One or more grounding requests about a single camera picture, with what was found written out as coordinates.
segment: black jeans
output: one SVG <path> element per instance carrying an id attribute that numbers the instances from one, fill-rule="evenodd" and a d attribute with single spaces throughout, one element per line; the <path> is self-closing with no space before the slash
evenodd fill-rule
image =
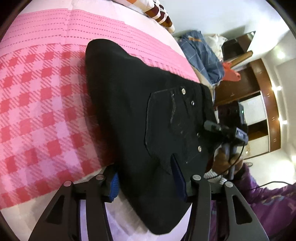
<path id="1" fill-rule="evenodd" d="M 203 175 L 221 142 L 203 128 L 216 122 L 209 89 L 106 39 L 89 42 L 86 74 L 100 129 L 118 153 L 121 190 L 152 233 L 170 232 L 190 206 L 177 195 L 172 153 Z"/>

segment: cable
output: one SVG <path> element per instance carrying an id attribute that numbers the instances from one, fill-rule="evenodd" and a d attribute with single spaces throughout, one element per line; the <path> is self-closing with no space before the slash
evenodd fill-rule
<path id="1" fill-rule="evenodd" d="M 236 161 L 235 161 L 235 162 L 234 162 L 229 168 L 227 168 L 224 172 L 218 174 L 217 176 L 207 178 L 207 180 L 210 180 L 210 179 L 213 179 L 213 178 L 217 178 L 217 177 L 221 176 L 223 173 L 229 171 L 230 168 L 232 168 L 232 167 L 233 167 L 233 166 L 239 161 L 239 159 L 240 159 L 240 157 L 241 157 L 241 155 L 242 155 L 242 152 L 244 151 L 244 146 L 245 146 L 245 143 L 244 143 L 244 145 L 242 146 L 242 151 L 241 151 L 241 153 L 239 154 L 239 157 L 236 159 Z"/>
<path id="2" fill-rule="evenodd" d="M 268 184 L 271 184 L 271 183 L 284 183 L 284 184 L 287 184 L 287 185 L 290 185 L 290 186 L 293 186 L 293 187 L 296 188 L 295 185 L 290 184 L 290 183 L 287 183 L 287 182 L 273 181 L 273 182 L 269 182 L 269 183 L 263 184 L 263 185 L 261 185 L 261 186 L 259 186 L 259 187 L 255 187 L 255 188 L 252 188 L 252 189 L 248 189 L 247 191 L 251 191 L 251 190 L 254 190 L 254 189 L 257 189 L 257 188 L 261 188 L 261 187 L 264 187 L 264 186 L 266 186 L 266 185 L 268 185 Z"/>

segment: silver rivet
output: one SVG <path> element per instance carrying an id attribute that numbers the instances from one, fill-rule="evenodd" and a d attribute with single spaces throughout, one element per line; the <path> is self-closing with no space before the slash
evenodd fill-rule
<path id="1" fill-rule="evenodd" d="M 232 182 L 226 182 L 225 186 L 228 188 L 232 188 L 233 187 L 233 183 Z"/>
<path id="2" fill-rule="evenodd" d="M 200 175 L 193 175 L 193 179 L 199 181 L 201 179 Z"/>
<path id="3" fill-rule="evenodd" d="M 98 181 L 103 180 L 104 178 L 105 178 L 105 177 L 104 177 L 103 174 L 98 174 L 98 175 L 96 176 L 96 179 L 97 179 Z"/>
<path id="4" fill-rule="evenodd" d="M 72 184 L 71 181 L 65 181 L 65 182 L 64 182 L 64 186 L 65 186 L 65 187 L 69 187 L 69 186 L 71 186 L 71 184 Z"/>

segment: plaid blue fabric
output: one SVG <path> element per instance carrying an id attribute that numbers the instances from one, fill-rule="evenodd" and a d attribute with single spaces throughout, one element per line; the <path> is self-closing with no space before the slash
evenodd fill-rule
<path id="1" fill-rule="evenodd" d="M 209 82 L 215 85 L 221 81 L 225 72 L 222 63 L 206 43 L 201 31 L 189 31 L 178 41 L 187 60 Z"/>

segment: bed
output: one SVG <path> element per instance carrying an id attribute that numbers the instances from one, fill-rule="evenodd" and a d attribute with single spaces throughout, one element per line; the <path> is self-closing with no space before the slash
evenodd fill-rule
<path id="1" fill-rule="evenodd" d="M 20 241 L 64 181 L 85 181 L 114 161 L 86 89 L 85 49 L 97 38 L 198 82 L 177 42 L 151 18 L 108 0 L 31 1 L 0 42 L 0 209 Z M 121 193 L 106 207 L 114 241 L 179 241 L 190 214 L 157 236 Z"/>

